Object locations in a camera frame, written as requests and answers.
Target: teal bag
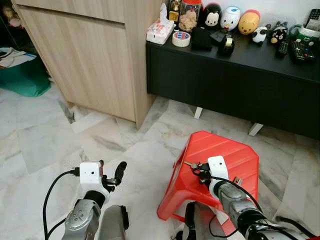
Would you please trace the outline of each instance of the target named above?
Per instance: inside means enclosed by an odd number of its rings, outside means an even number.
[[[50,89],[50,81],[37,56],[17,66],[0,69],[0,88],[26,97],[38,97]]]

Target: cabinet door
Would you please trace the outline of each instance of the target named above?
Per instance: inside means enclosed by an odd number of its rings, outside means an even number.
[[[67,101],[135,121],[124,24],[28,7],[19,10]]]

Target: tape roll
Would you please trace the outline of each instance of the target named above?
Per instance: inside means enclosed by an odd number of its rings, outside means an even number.
[[[177,31],[172,35],[172,44],[177,47],[186,47],[189,45],[191,35],[184,31]]]

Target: light wood cabinet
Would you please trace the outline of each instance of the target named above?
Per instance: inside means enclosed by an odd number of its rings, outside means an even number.
[[[13,4],[66,101],[140,127],[153,101],[147,94],[146,31],[159,16],[160,1]]]

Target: glass jar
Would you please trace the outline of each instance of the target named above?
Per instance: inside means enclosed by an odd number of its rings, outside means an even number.
[[[180,7],[179,28],[191,32],[197,26],[201,9],[201,0],[182,0]]]

